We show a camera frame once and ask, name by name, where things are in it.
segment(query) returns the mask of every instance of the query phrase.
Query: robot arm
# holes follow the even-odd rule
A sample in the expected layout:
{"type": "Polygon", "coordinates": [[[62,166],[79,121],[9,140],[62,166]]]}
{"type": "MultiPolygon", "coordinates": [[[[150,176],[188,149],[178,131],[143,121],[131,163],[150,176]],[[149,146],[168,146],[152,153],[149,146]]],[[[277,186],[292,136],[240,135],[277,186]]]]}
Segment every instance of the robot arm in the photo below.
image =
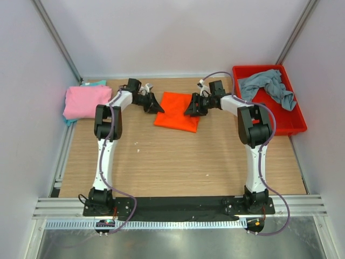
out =
{"type": "Polygon", "coordinates": [[[89,216],[109,214],[114,207],[112,190],[103,182],[101,173],[108,185],[112,186],[114,152],[122,135],[122,111],[130,104],[137,104],[143,106],[146,113],[164,112],[150,92],[151,88],[151,84],[141,86],[140,81],[130,78],[128,84],[110,102],[96,107],[94,134],[98,139],[98,160],[96,176],[85,203],[89,216]]]}
{"type": "Polygon", "coordinates": [[[185,115],[204,116],[208,109],[218,108],[228,111],[238,120],[238,134],[245,145],[247,153],[247,180],[244,191],[245,206],[251,213],[260,211],[268,202],[268,190],[259,175],[259,165],[265,180],[265,156],[267,146],[262,148],[262,161],[259,163],[259,148],[272,134],[270,118],[267,111],[257,105],[249,105],[237,101],[232,95],[226,94],[222,81],[211,82],[207,87],[201,81],[201,93],[193,93],[185,115]]]}

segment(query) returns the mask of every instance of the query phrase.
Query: pink cloth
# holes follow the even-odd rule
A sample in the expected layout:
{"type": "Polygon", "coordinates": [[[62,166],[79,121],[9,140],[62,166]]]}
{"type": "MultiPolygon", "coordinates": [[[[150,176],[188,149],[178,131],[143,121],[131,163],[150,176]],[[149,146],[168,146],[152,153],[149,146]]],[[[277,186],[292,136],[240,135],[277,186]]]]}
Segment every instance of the pink cloth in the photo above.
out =
{"type": "Polygon", "coordinates": [[[66,92],[64,116],[67,120],[95,118],[96,106],[106,104],[111,97],[109,86],[71,86],[66,92]]]}

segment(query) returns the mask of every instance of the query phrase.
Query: red plastic bin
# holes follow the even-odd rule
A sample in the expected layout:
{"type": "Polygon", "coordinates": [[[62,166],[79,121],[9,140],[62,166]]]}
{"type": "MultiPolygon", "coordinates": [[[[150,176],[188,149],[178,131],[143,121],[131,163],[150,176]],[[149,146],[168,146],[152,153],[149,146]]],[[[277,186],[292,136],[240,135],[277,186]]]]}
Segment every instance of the red plastic bin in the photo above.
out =
{"type": "MultiPolygon", "coordinates": [[[[241,98],[241,93],[238,86],[238,79],[247,78],[253,74],[264,72],[270,69],[277,69],[281,73],[281,81],[286,86],[286,90],[292,91],[289,78],[287,77],[286,71],[282,65],[262,65],[262,66],[234,66],[232,68],[233,78],[235,82],[235,93],[241,98]]],[[[254,97],[253,102],[264,103],[274,114],[277,122],[276,135],[295,135],[299,132],[307,130],[306,122],[304,121],[301,109],[296,104],[292,111],[287,111],[281,107],[280,104],[276,103],[263,88],[260,88],[257,95],[254,97]]]]}

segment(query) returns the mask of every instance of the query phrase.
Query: wooden table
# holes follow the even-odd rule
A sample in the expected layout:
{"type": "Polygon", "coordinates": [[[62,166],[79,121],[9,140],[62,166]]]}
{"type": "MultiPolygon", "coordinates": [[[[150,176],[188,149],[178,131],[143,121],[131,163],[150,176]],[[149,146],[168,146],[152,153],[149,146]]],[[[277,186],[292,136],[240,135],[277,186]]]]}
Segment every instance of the wooden table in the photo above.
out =
{"type": "MultiPolygon", "coordinates": [[[[228,78],[220,79],[224,88],[232,88],[228,78]]],[[[143,85],[153,84],[160,102],[164,91],[197,92],[199,79],[141,81],[143,85]]],[[[107,85],[116,93],[126,82],[109,80],[107,85]]],[[[123,134],[113,165],[115,188],[137,197],[243,194],[247,156],[234,115],[212,109],[201,117],[197,133],[154,126],[155,118],[155,114],[145,114],[141,106],[129,105],[123,111],[123,134]]],[[[93,119],[81,119],[75,126],[60,197],[77,197],[79,193],[87,196],[92,187],[98,156],[93,128],[93,119]]],[[[306,193],[288,137],[276,136],[269,144],[266,178],[282,194],[306,193]]]]}

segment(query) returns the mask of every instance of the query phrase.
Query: purple cable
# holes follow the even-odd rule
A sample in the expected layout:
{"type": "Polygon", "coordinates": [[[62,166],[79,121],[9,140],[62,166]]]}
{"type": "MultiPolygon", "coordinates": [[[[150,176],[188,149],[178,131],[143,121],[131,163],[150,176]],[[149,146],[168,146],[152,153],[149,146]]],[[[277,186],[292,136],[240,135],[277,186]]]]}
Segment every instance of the purple cable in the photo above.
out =
{"type": "Polygon", "coordinates": [[[110,138],[110,136],[113,134],[114,132],[114,121],[115,121],[115,115],[114,115],[114,109],[113,109],[113,106],[112,104],[115,103],[120,97],[121,97],[121,88],[119,88],[119,92],[120,94],[113,100],[109,103],[109,108],[110,108],[110,111],[112,113],[112,123],[111,123],[111,130],[108,134],[108,136],[105,138],[104,142],[103,142],[103,147],[102,147],[102,150],[101,150],[101,154],[100,154],[100,157],[99,157],[99,172],[100,172],[100,175],[101,175],[101,178],[102,178],[102,181],[104,182],[104,184],[111,190],[113,190],[114,192],[117,192],[117,193],[120,193],[124,196],[127,196],[131,199],[134,200],[134,208],[132,210],[132,212],[129,214],[128,218],[124,221],[123,224],[121,224],[118,228],[114,229],[114,230],[111,230],[109,231],[109,234],[114,234],[116,232],[118,232],[121,228],[123,228],[127,223],[128,221],[133,217],[134,215],[134,212],[136,210],[136,206],[137,206],[137,200],[134,196],[130,195],[130,194],[127,194],[127,193],[124,193],[120,190],[117,190],[115,189],[114,187],[112,187],[111,185],[109,185],[106,181],[106,179],[104,178],[103,176],[103,170],[102,170],[102,160],[103,160],[103,155],[104,155],[104,151],[105,151],[105,148],[106,148],[106,142],[107,140],[110,138]]]}
{"type": "MultiPolygon", "coordinates": [[[[123,224],[121,224],[118,228],[116,228],[116,229],[111,230],[111,231],[108,232],[110,235],[111,235],[111,234],[114,234],[114,233],[116,233],[116,232],[118,232],[121,228],[123,228],[123,227],[128,223],[128,221],[133,217],[134,212],[135,212],[135,210],[136,210],[136,206],[137,206],[137,200],[136,200],[136,198],[135,198],[134,196],[130,195],[130,194],[124,193],[124,192],[122,192],[122,191],[120,191],[120,190],[117,190],[117,189],[115,189],[114,187],[110,186],[110,185],[106,182],[106,179],[104,178],[104,176],[103,176],[103,171],[102,171],[102,159],[103,159],[103,154],[104,154],[105,148],[106,148],[106,146],[107,146],[107,145],[106,145],[106,141],[110,138],[110,136],[111,136],[111,135],[113,134],[113,132],[114,132],[114,120],[115,120],[115,119],[114,119],[114,109],[113,109],[113,107],[112,107],[112,104],[115,103],[115,102],[121,97],[121,88],[119,88],[119,92],[120,92],[120,94],[119,94],[113,101],[111,101],[111,102],[109,103],[109,108],[110,108],[110,111],[111,111],[111,113],[112,113],[111,131],[109,132],[108,136],[105,138],[104,143],[103,143],[103,148],[102,148],[102,151],[101,151],[101,154],[100,154],[99,171],[100,171],[100,175],[101,175],[102,181],[104,182],[104,184],[105,184],[108,188],[110,188],[110,189],[113,190],[114,192],[120,193],[120,194],[122,194],[122,195],[124,195],[124,196],[127,196],[127,197],[129,197],[129,198],[132,198],[132,199],[134,200],[134,208],[133,208],[132,212],[129,214],[128,218],[124,221],[123,224]]],[[[94,237],[96,237],[96,236],[98,236],[98,234],[91,235],[91,236],[85,238],[83,241],[81,241],[81,242],[79,242],[79,243],[77,243],[77,244],[67,245],[67,246],[64,246],[64,245],[61,245],[61,244],[56,244],[55,238],[54,238],[54,239],[52,240],[51,244],[49,245],[49,247],[48,247],[48,249],[47,249],[47,252],[45,253],[45,255],[44,255],[43,258],[46,258],[47,255],[49,254],[49,251],[50,251],[50,249],[51,249],[51,245],[52,245],[52,244],[54,244],[54,245],[57,246],[57,247],[64,248],[64,249],[71,249],[71,248],[75,248],[75,247],[78,247],[78,246],[84,244],[86,241],[88,241],[88,240],[90,240],[90,239],[92,239],[92,238],[94,238],[94,237]]]]}
{"type": "Polygon", "coordinates": [[[235,99],[236,101],[239,101],[240,103],[243,103],[243,104],[250,104],[250,105],[258,105],[262,108],[264,108],[272,117],[272,120],[273,120],[273,130],[272,130],[272,134],[271,136],[266,140],[265,143],[263,143],[260,148],[259,148],[259,176],[260,176],[260,179],[261,181],[263,182],[264,186],[270,190],[271,192],[277,194],[278,197],[281,198],[281,200],[283,201],[283,203],[285,204],[286,206],[286,210],[287,210],[287,220],[284,224],[284,226],[281,227],[281,229],[275,231],[275,232],[272,232],[272,233],[256,233],[256,232],[253,232],[253,231],[250,231],[250,233],[252,234],[255,234],[255,235],[259,235],[259,236],[273,236],[273,235],[276,235],[276,234],[279,234],[280,232],[282,232],[287,226],[288,224],[290,223],[290,208],[289,208],[289,205],[287,204],[286,200],[284,199],[284,197],[278,193],[276,190],[272,189],[270,186],[268,186],[268,184],[266,183],[266,181],[264,180],[264,177],[263,177],[263,173],[261,171],[261,162],[262,162],[262,150],[264,148],[264,146],[267,146],[267,144],[271,141],[271,139],[273,139],[274,135],[275,135],[275,131],[277,129],[277,123],[275,121],[275,117],[274,117],[274,114],[273,112],[268,108],[266,107],[265,105],[263,104],[259,104],[259,103],[253,103],[251,101],[245,101],[245,100],[242,100],[240,98],[238,98],[235,94],[234,94],[234,90],[235,90],[235,84],[234,84],[234,78],[232,76],[232,74],[228,73],[228,72],[225,72],[225,71],[219,71],[219,72],[215,72],[215,73],[212,73],[212,74],[209,74],[208,76],[204,77],[203,80],[206,80],[207,78],[209,78],[210,76],[213,76],[214,74],[227,74],[228,76],[231,77],[232,79],[232,92],[231,92],[231,96],[233,97],[233,99],[235,99]]]}

